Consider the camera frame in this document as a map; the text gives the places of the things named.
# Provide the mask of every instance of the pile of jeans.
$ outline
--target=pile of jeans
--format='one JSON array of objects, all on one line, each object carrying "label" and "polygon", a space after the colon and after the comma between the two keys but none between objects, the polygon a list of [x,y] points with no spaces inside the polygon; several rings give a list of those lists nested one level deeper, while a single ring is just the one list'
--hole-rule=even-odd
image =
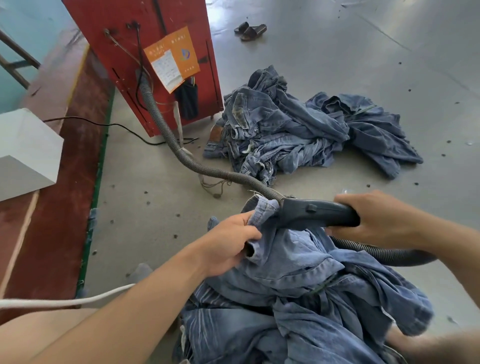
[{"label": "pile of jeans", "polygon": [[204,157],[228,157],[234,171],[265,184],[273,183],[278,169],[328,167],[345,145],[373,159],[389,179],[400,173],[400,162],[423,163],[400,128],[400,115],[359,95],[320,92],[303,103],[287,93],[273,66],[255,71],[224,99],[216,122],[221,139],[208,142]]},{"label": "pile of jeans", "polygon": [[[243,212],[262,233],[254,254],[206,279],[181,313],[181,359],[191,364],[385,363],[392,319],[406,335],[433,316],[427,297],[371,255],[337,249],[323,228],[279,229],[278,202]],[[208,228],[218,224],[211,218]]]}]

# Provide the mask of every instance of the vacuum hose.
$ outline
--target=vacuum hose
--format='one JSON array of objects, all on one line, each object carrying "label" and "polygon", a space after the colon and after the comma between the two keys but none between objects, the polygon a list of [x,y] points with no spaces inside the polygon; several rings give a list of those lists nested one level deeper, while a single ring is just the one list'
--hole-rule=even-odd
[{"label": "vacuum hose", "polygon": [[[182,149],[182,147],[177,141],[177,137],[174,135],[168,124],[165,122],[165,119],[163,118],[160,110],[158,110],[157,104],[153,97],[152,88],[150,87],[147,79],[145,78],[143,73],[140,73],[139,77],[140,92],[142,93],[142,97],[144,99],[148,112],[152,116],[155,125],[162,133],[162,136],[164,137],[169,148],[185,167],[204,176],[221,178],[235,183],[247,185],[253,190],[262,194],[264,197],[268,198],[269,200],[277,200],[281,204],[282,200],[285,199],[285,197],[279,192],[275,191],[273,188],[264,185],[258,179],[242,173],[230,172],[227,170],[222,170],[220,168],[207,167],[189,156]],[[417,250],[387,250],[377,248],[375,246],[359,244],[350,240],[340,240],[336,238],[332,238],[332,240],[335,245],[340,249],[349,249],[355,251],[365,250],[367,253],[377,259],[381,264],[387,266],[419,266],[422,264],[427,264],[436,259],[433,255],[429,253]]]}]

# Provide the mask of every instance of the concrete floor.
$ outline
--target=concrete floor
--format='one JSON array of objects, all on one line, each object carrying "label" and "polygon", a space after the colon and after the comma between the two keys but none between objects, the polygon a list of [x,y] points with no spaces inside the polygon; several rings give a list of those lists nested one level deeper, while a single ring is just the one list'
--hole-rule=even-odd
[{"label": "concrete floor", "polygon": [[[425,162],[387,181],[361,155],[345,152],[331,167],[280,175],[276,189],[329,200],[343,189],[368,191],[369,184],[443,218],[478,227],[480,3],[342,3],[346,0],[207,0],[222,92],[273,64],[286,77],[288,91],[301,100],[319,91],[369,96],[401,115],[403,129]],[[256,42],[241,43],[233,29],[245,20],[265,23],[268,30]],[[146,136],[120,95],[112,122]],[[211,124],[203,120],[184,128],[185,136],[200,137],[187,145],[199,159]],[[230,168],[227,160],[204,162]],[[92,245],[97,254],[89,260],[86,277],[89,295],[126,284],[125,274],[141,262],[158,267],[202,235],[211,215],[225,218],[239,212],[250,194],[232,185],[215,200],[167,146],[147,146],[123,129],[111,128]],[[432,300],[437,314],[432,332],[480,322],[480,311],[441,263],[399,271]],[[160,344],[156,363],[169,363],[173,340]]]}]

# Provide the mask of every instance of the denim pile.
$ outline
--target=denim pile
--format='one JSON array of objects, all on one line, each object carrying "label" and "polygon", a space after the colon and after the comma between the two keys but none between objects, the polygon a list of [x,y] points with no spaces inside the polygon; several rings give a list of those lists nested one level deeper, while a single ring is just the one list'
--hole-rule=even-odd
[{"label": "denim pile", "polygon": [[[206,279],[181,313],[181,359],[191,364],[382,364],[395,320],[406,335],[433,316],[427,297],[371,255],[337,249],[323,228],[279,229],[275,200],[243,212],[263,234],[254,254]],[[208,228],[218,223],[211,218]]]},{"label": "denim pile", "polygon": [[334,152],[352,145],[371,158],[389,179],[400,162],[422,163],[400,128],[400,115],[369,98],[320,92],[303,103],[287,93],[287,82],[273,66],[255,71],[248,83],[225,96],[216,125],[220,140],[210,140],[204,157],[228,157],[236,172],[272,184],[278,169],[328,167]]}]

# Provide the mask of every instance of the person's left hand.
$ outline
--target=person's left hand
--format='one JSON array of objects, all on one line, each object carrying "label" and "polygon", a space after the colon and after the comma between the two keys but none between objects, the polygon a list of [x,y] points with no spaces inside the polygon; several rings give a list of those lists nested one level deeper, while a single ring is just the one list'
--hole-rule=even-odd
[{"label": "person's left hand", "polygon": [[200,239],[191,243],[203,261],[206,275],[219,276],[236,266],[244,257],[242,249],[247,240],[258,240],[262,234],[247,225],[253,211],[233,215],[220,222]]}]

